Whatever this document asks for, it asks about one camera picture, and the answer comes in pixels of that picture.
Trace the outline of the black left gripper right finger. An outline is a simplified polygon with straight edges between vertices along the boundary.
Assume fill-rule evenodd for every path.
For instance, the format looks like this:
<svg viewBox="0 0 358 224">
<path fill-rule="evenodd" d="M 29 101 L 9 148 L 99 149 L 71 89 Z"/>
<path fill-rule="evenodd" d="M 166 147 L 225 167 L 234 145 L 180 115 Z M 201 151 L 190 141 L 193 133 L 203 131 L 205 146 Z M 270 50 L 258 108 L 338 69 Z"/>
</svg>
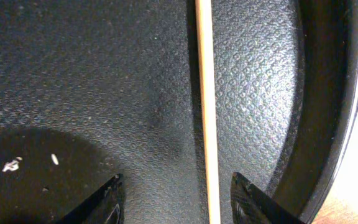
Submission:
<svg viewBox="0 0 358 224">
<path fill-rule="evenodd" d="M 239 172 L 232 173 L 230 197 L 235 224 L 305 224 Z"/>
</svg>

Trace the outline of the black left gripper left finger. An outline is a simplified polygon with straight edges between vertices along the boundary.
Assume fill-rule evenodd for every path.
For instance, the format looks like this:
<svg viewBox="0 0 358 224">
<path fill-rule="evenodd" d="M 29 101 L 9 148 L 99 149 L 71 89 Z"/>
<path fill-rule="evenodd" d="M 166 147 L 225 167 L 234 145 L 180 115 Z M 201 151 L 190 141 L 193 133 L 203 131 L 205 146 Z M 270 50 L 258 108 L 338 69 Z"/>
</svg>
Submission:
<svg viewBox="0 0 358 224">
<path fill-rule="evenodd" d="M 124 207 L 124 176 L 116 174 L 56 223 L 123 224 Z"/>
</svg>

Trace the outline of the wooden chopstick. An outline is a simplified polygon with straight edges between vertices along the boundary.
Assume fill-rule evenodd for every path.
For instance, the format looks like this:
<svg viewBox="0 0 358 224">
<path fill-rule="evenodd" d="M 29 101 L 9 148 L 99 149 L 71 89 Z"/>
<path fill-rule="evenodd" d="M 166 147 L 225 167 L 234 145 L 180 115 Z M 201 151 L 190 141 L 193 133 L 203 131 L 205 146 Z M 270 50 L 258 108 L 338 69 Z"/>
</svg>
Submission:
<svg viewBox="0 0 358 224">
<path fill-rule="evenodd" d="M 213 20 L 210 0 L 196 0 L 196 27 L 210 224 L 220 224 L 219 166 L 214 84 Z"/>
</svg>

